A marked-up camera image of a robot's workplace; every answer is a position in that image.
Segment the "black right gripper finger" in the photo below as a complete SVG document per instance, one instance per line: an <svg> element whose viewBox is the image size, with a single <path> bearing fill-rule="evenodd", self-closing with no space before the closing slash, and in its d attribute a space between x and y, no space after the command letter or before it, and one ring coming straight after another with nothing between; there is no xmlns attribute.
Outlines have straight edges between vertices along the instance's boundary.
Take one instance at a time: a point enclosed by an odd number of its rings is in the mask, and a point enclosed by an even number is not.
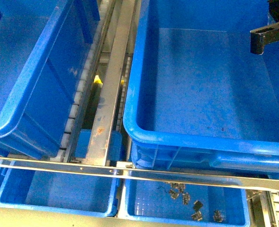
<svg viewBox="0 0 279 227"><path fill-rule="evenodd" d="M250 31L250 52L263 54L266 45L279 41L279 22Z"/></svg>

